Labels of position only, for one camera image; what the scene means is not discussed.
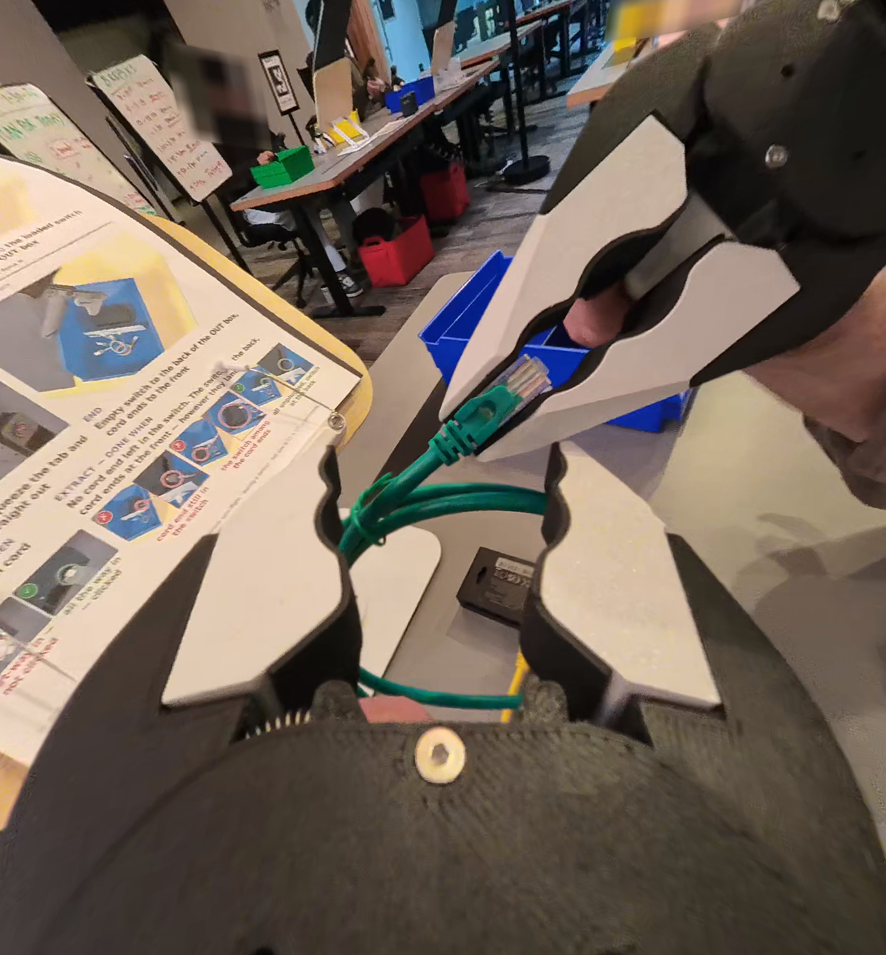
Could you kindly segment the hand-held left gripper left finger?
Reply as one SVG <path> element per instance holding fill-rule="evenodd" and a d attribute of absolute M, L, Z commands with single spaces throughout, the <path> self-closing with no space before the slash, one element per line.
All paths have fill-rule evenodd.
<path fill-rule="evenodd" d="M 298 710 L 324 684 L 357 685 L 363 634 L 339 550 L 335 451 L 308 444 L 161 584 L 176 639 L 165 708 L 252 697 Z"/>

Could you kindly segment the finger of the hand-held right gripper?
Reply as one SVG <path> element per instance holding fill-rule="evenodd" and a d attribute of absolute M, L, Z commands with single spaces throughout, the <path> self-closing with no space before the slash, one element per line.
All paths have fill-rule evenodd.
<path fill-rule="evenodd" d="M 455 412 L 489 387 L 604 259 L 621 276 L 688 198 L 686 134 L 652 112 L 617 127 L 594 112 L 556 174 L 544 203 L 469 339 L 440 408 Z"/>
<path fill-rule="evenodd" d="M 533 400 L 479 458 L 529 453 L 686 390 L 799 288 L 774 250 L 708 245 L 633 307 L 627 331 Z"/>

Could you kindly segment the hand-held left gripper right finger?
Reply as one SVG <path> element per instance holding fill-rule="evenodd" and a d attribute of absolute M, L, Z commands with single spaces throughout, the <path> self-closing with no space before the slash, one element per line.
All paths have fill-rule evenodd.
<path fill-rule="evenodd" d="M 521 625 L 532 673 L 572 721 L 619 721 L 631 704 L 712 711 L 722 698 L 664 523 L 577 444 L 552 447 L 544 550 Z"/>

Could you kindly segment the black network switch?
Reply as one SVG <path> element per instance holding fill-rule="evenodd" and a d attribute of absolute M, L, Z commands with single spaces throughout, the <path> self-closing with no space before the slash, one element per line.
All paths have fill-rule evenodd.
<path fill-rule="evenodd" d="M 533 573 L 532 562 L 480 547 L 457 590 L 457 601 L 465 610 L 519 629 Z"/>

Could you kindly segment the blue plastic bin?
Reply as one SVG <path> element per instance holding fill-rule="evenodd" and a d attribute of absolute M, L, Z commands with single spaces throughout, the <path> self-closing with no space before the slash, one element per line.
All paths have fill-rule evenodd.
<path fill-rule="evenodd" d="M 449 383 L 470 338 L 492 301 L 512 257 L 501 251 L 485 260 L 419 333 L 434 364 Z M 576 371 L 586 349 L 575 345 L 561 322 L 534 336 L 525 354 L 545 364 L 553 386 L 564 384 Z M 608 424 L 631 431 L 659 434 L 671 424 L 682 423 L 696 394 L 694 388 L 665 397 L 637 410 L 608 420 Z"/>

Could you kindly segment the person's right hand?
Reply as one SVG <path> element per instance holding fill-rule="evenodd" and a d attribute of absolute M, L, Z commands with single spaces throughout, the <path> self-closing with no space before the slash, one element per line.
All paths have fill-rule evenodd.
<path fill-rule="evenodd" d="M 831 328 L 746 373 L 817 424 L 867 440 L 886 404 L 886 274 Z"/>

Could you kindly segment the black floor lamp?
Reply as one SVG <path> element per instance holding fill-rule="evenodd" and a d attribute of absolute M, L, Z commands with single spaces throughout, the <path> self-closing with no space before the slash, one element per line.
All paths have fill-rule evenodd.
<path fill-rule="evenodd" d="M 530 153 L 528 143 L 529 126 L 525 116 L 524 91 L 521 76 L 521 41 L 515 1 L 504 2 L 510 34 L 510 61 L 512 64 L 512 84 L 516 107 L 516 133 L 520 147 L 520 158 L 510 162 L 503 170 L 502 177 L 507 185 L 524 187 L 546 177 L 551 171 L 551 163 L 545 155 Z"/>

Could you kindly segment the red fabric bin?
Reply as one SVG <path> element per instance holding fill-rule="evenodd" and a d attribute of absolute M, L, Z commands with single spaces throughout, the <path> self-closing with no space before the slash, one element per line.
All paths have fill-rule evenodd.
<path fill-rule="evenodd" d="M 461 160 L 452 160 L 444 168 L 422 174 L 419 182 L 429 224 L 454 223 L 471 204 Z"/>
<path fill-rule="evenodd" d="M 399 224 L 402 232 L 396 237 L 368 237 L 358 246 L 366 275 L 375 288 L 408 285 L 435 257 L 425 216 L 404 218 Z"/>

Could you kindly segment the small blue bin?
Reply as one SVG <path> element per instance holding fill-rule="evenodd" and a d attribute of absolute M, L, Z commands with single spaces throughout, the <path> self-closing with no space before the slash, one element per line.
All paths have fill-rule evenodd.
<path fill-rule="evenodd" d="M 385 93 L 385 105 L 390 113 L 409 117 L 436 97 L 435 79 L 432 75 L 407 82 Z"/>

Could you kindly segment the long wood-edged desk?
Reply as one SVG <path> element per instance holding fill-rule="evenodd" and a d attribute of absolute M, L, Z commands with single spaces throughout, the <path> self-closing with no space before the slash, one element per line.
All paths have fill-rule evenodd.
<path fill-rule="evenodd" d="M 354 151 L 331 151 L 322 157 L 315 169 L 291 185 L 265 189 L 256 187 L 230 205 L 234 213 L 249 209 L 269 212 L 290 211 L 298 234 L 304 242 L 315 270 L 330 290 L 331 304 L 312 309 L 313 319 L 349 320 L 378 317 L 386 308 L 380 304 L 357 304 L 344 293 L 340 280 L 330 267 L 330 261 L 309 221 L 308 212 L 317 202 L 325 204 L 337 198 L 351 199 L 380 174 L 388 173 L 404 160 L 416 144 L 424 138 L 424 126 L 433 117 L 442 118 L 454 103 L 468 95 L 474 87 L 498 67 L 497 59 L 481 60 L 462 72 L 459 81 L 449 90 L 435 95 L 408 117 L 393 120 L 381 112 L 370 124 L 370 137 Z"/>

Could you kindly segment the tilted board stand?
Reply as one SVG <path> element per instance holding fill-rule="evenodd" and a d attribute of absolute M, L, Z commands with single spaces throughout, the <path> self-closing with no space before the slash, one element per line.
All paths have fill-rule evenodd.
<path fill-rule="evenodd" d="M 457 1 L 439 1 L 436 3 L 437 17 L 434 23 L 431 46 L 431 75 L 435 78 L 445 74 L 449 69 L 456 29 L 454 18 L 457 4 Z"/>
<path fill-rule="evenodd" d="M 348 47 L 351 1 L 308 1 L 305 18 L 313 33 L 311 79 L 316 134 L 327 139 L 336 123 L 365 118 L 366 91 Z"/>

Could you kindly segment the green plastic bin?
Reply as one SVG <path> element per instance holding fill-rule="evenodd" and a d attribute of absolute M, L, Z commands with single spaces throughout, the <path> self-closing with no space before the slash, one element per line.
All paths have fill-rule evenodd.
<path fill-rule="evenodd" d="M 273 160 L 250 167 L 250 175 L 263 189 L 274 189 L 295 184 L 315 170 L 313 154 L 306 145 L 279 151 Z"/>

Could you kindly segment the small marker sign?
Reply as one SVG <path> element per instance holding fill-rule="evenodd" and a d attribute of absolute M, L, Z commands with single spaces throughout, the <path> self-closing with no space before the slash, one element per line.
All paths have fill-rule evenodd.
<path fill-rule="evenodd" d="M 264 72 L 273 100 L 281 115 L 287 116 L 299 108 L 296 94 L 290 82 L 281 54 L 266 51 L 258 54 L 259 64 Z"/>

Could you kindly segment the whiteboard with written list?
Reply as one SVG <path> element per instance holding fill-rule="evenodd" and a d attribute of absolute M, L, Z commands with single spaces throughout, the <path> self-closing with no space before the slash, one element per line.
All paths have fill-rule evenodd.
<path fill-rule="evenodd" d="M 197 136 L 172 87 L 147 56 L 91 72 L 87 82 L 188 201 L 204 202 L 232 178 L 231 167 L 212 142 Z"/>

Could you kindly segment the whiteboard with green heading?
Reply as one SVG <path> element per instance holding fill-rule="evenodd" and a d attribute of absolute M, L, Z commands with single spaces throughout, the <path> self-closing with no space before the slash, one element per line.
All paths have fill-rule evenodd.
<path fill-rule="evenodd" d="M 139 188 L 31 83 L 0 86 L 0 152 L 89 186 L 136 212 L 156 215 Z"/>

